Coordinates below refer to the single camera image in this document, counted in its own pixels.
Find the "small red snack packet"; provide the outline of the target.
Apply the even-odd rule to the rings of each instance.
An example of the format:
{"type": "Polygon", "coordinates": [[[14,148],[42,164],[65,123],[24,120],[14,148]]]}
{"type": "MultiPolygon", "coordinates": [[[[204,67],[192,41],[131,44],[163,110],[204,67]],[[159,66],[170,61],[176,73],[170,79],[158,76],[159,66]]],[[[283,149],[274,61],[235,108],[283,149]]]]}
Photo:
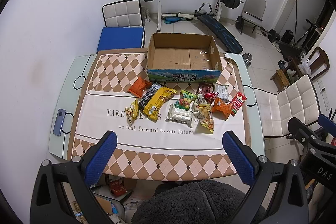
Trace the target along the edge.
{"type": "Polygon", "coordinates": [[[217,98],[218,94],[218,92],[205,91],[203,96],[205,100],[211,105],[217,98]]]}

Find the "pale green plum snack packet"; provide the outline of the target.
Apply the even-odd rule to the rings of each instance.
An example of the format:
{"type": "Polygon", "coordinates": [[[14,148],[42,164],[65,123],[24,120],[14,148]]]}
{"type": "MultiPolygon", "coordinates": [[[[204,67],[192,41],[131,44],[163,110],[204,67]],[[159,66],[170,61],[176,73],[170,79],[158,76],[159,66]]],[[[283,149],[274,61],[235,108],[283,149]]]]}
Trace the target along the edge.
{"type": "Polygon", "coordinates": [[[196,99],[191,103],[191,110],[195,113],[199,111],[199,105],[207,105],[208,102],[205,100],[202,93],[197,94],[196,99]]]}

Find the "yellow black noodle packet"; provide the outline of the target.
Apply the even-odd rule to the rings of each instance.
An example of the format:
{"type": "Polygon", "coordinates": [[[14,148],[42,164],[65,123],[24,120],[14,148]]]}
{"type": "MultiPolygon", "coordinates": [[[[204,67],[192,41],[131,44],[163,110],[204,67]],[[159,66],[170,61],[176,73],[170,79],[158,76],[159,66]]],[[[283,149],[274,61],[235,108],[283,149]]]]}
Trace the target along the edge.
{"type": "Polygon", "coordinates": [[[173,98],[176,94],[176,90],[162,86],[159,83],[151,85],[149,90],[139,101],[139,110],[151,121],[156,122],[158,120],[159,111],[163,104],[173,98]]]}

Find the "orange snack packet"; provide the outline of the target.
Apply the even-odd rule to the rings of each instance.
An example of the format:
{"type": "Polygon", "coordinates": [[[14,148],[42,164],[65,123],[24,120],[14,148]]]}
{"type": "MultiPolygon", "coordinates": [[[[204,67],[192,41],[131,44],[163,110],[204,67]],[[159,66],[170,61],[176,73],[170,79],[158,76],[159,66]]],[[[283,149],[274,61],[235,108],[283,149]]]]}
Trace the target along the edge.
{"type": "Polygon", "coordinates": [[[138,77],[137,80],[127,91],[133,94],[134,96],[141,98],[145,90],[150,88],[151,85],[152,85],[151,82],[144,80],[142,77],[138,77]]]}
{"type": "Polygon", "coordinates": [[[227,120],[232,112],[232,104],[231,103],[225,103],[221,98],[217,97],[214,100],[214,105],[212,107],[212,112],[220,112],[222,113],[222,116],[224,120],[227,120]]]}

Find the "white padded chair right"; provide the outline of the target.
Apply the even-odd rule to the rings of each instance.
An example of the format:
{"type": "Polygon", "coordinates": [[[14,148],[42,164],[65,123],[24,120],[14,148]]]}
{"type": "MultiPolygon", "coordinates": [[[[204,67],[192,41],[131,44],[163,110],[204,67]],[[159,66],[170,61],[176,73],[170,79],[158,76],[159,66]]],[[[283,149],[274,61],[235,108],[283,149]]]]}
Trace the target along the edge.
{"type": "Polygon", "coordinates": [[[289,135],[290,118],[298,118],[309,126],[314,124],[321,114],[318,97],[309,75],[303,75],[277,94],[255,89],[255,96],[265,138],[289,135]]]}

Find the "small wooden stool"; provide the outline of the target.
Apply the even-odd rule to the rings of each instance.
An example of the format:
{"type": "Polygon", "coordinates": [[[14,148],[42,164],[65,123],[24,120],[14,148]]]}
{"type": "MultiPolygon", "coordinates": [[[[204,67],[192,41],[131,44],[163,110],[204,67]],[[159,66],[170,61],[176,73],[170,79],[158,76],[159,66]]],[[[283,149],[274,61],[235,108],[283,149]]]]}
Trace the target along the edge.
{"type": "Polygon", "coordinates": [[[290,86],[290,82],[285,76],[282,69],[276,70],[275,74],[270,78],[270,80],[274,82],[278,92],[281,92],[290,86]]]}

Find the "red crown spicy strip packet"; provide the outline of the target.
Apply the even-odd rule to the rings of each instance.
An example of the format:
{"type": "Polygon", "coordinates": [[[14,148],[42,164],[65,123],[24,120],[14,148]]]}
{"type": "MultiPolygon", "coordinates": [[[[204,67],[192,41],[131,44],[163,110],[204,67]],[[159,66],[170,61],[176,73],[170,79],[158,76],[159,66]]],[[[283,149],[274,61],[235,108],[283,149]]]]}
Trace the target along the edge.
{"type": "Polygon", "coordinates": [[[239,109],[243,106],[244,102],[247,100],[247,97],[242,92],[237,92],[232,101],[231,105],[231,115],[234,117],[239,109]]]}

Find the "brown wooden chair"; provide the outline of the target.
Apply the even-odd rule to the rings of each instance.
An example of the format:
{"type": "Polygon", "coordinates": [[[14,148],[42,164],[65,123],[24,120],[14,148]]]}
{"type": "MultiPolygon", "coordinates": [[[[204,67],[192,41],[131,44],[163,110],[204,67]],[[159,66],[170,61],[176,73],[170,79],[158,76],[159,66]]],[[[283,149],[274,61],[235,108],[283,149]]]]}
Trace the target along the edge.
{"type": "Polygon", "coordinates": [[[325,74],[329,68],[329,58],[327,53],[320,47],[316,47],[309,57],[310,78],[312,81],[317,80],[325,74]]]}

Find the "red box under table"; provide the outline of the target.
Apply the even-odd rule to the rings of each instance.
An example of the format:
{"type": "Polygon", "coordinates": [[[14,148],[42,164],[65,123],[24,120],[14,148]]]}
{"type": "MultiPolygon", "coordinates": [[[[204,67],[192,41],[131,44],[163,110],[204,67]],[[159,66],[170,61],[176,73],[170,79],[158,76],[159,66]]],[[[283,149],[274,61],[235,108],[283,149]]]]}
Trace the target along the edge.
{"type": "Polygon", "coordinates": [[[115,197],[120,197],[127,192],[127,189],[123,185],[123,178],[119,178],[118,180],[113,180],[108,183],[110,192],[115,197]]]}

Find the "dark fleece clothing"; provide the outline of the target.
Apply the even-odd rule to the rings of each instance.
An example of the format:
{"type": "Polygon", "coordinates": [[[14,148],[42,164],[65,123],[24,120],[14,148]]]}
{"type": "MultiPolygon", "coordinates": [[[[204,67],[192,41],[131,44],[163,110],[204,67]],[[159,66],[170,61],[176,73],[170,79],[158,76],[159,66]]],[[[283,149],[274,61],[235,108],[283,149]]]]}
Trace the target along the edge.
{"type": "Polygon", "coordinates": [[[245,194],[214,180],[164,182],[137,208],[131,223],[225,223],[245,194]]]}

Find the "yellow cracker snack bag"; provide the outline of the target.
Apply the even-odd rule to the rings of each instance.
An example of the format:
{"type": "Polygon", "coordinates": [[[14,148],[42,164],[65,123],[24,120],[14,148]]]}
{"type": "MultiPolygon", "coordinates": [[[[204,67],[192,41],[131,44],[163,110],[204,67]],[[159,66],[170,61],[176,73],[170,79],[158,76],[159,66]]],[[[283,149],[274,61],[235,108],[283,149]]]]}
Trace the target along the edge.
{"type": "Polygon", "coordinates": [[[214,132],[214,120],[211,106],[208,104],[200,104],[198,106],[198,118],[201,126],[209,130],[210,133],[214,132]]]}

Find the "silver white snack packet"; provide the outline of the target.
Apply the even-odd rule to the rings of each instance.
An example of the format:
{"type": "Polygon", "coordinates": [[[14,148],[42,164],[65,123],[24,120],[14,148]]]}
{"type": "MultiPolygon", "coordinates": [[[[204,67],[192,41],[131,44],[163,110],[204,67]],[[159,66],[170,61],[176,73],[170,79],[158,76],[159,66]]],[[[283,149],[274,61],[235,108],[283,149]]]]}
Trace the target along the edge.
{"type": "Polygon", "coordinates": [[[228,85],[214,84],[214,92],[224,102],[229,102],[228,85]]]}

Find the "chrome dumbbell on floor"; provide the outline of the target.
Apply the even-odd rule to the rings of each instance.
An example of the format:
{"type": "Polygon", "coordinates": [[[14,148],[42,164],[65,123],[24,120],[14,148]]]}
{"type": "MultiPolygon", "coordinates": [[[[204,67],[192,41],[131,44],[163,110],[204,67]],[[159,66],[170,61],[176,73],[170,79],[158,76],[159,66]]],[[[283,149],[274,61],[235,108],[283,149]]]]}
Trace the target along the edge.
{"type": "Polygon", "coordinates": [[[253,59],[252,55],[250,53],[243,53],[242,57],[246,68],[249,68],[251,66],[251,61],[253,59]]]}

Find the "blue smartphone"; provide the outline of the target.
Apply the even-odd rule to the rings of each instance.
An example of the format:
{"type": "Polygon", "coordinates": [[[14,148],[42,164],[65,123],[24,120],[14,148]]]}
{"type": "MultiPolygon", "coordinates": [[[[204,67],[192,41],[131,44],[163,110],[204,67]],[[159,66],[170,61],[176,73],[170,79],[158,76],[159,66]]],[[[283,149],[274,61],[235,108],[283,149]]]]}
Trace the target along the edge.
{"type": "Polygon", "coordinates": [[[53,134],[56,136],[60,136],[62,133],[63,123],[66,116],[66,110],[59,109],[56,114],[56,120],[54,124],[53,134]]]}

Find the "white wafer snack packet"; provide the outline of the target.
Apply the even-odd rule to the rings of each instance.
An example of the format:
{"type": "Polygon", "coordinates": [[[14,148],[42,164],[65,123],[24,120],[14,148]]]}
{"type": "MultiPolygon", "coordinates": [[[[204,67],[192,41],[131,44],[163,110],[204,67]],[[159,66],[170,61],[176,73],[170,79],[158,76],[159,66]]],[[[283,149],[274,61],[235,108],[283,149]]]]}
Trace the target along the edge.
{"type": "Polygon", "coordinates": [[[193,127],[193,120],[194,115],[191,111],[175,107],[174,104],[170,105],[167,117],[165,119],[167,122],[178,122],[186,124],[190,128],[193,127]]]}

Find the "dark red snack packet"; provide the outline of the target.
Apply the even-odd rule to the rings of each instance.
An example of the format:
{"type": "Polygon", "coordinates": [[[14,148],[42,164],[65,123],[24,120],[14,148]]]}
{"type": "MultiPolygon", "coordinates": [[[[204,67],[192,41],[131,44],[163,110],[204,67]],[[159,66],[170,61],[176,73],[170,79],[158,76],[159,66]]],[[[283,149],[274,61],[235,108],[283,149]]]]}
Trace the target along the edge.
{"type": "Polygon", "coordinates": [[[211,89],[212,89],[212,86],[210,84],[200,83],[198,88],[197,88],[196,95],[198,95],[198,94],[204,95],[205,93],[210,92],[211,89]]]}

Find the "green candy bag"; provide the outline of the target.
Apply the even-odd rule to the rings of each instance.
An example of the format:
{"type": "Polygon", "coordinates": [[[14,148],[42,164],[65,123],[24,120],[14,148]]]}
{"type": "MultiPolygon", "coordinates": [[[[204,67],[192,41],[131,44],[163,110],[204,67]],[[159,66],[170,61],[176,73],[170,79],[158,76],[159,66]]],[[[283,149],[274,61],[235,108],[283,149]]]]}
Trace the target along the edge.
{"type": "Polygon", "coordinates": [[[186,90],[181,90],[179,93],[179,100],[175,102],[174,106],[179,109],[190,110],[190,105],[195,101],[197,96],[186,90]]]}

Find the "black weight bench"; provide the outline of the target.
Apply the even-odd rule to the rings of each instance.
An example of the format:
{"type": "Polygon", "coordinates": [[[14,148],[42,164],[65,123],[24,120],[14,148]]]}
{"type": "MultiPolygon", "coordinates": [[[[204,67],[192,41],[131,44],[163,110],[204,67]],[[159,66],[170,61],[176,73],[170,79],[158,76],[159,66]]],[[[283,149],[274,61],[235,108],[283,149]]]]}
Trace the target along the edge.
{"type": "Polygon", "coordinates": [[[208,2],[203,3],[198,10],[195,10],[194,16],[201,21],[210,31],[222,42],[229,53],[240,54],[243,51],[238,40],[212,15],[212,7],[208,2]],[[205,4],[209,5],[210,13],[202,12],[205,4]]]}

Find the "beige chair in background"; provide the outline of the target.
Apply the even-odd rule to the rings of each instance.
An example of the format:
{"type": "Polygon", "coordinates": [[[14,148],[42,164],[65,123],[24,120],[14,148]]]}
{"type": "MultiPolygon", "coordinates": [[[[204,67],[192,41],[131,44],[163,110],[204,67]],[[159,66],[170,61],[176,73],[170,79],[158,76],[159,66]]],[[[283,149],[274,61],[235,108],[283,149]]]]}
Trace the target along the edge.
{"type": "Polygon", "coordinates": [[[242,23],[248,22],[253,25],[253,30],[263,28],[263,16],[266,9],[266,0],[246,0],[241,13],[242,23]]]}

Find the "small yellow snack packet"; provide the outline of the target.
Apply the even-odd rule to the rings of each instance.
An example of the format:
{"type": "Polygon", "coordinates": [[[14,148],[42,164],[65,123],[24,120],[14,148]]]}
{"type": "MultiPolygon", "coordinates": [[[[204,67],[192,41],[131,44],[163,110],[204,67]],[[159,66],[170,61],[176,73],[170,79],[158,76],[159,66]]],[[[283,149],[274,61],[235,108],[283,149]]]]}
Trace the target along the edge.
{"type": "Polygon", "coordinates": [[[136,98],[129,107],[125,108],[125,115],[129,125],[132,125],[134,121],[138,118],[138,99],[136,98]]]}

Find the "open cardboard milk box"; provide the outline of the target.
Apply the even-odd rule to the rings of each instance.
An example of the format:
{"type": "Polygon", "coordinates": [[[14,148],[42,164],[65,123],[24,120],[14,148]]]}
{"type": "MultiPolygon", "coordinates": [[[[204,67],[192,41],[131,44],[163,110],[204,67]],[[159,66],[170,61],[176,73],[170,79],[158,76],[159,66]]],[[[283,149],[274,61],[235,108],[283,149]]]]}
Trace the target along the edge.
{"type": "Polygon", "coordinates": [[[160,32],[150,38],[146,71],[162,83],[215,83],[223,67],[212,36],[160,32]]]}

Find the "white barbell rack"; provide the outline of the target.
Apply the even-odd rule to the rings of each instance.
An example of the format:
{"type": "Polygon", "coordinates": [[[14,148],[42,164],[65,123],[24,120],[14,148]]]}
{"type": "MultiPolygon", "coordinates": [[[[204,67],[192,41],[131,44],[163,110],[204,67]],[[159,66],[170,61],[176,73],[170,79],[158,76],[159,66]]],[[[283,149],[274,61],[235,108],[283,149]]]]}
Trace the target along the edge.
{"type": "MultiPolygon", "coordinates": [[[[219,0],[204,0],[201,1],[201,5],[208,2],[212,7],[212,15],[216,20],[220,20],[224,3],[220,3],[219,0]]],[[[193,8],[192,5],[187,4],[187,0],[157,0],[157,32],[162,32],[162,26],[164,20],[167,17],[176,17],[177,19],[193,20],[195,10],[199,7],[193,8]]],[[[208,4],[205,4],[202,8],[202,12],[210,13],[208,4]]]]}

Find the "white chair with blue cushion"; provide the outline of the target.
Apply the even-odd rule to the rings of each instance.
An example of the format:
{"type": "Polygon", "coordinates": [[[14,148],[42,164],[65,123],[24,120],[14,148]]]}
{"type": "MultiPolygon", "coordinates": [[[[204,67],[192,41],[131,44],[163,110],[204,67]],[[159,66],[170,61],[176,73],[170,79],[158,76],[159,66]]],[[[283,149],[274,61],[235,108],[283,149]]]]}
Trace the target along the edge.
{"type": "Polygon", "coordinates": [[[105,27],[97,51],[142,48],[145,28],[140,0],[123,0],[102,6],[105,27]]]}

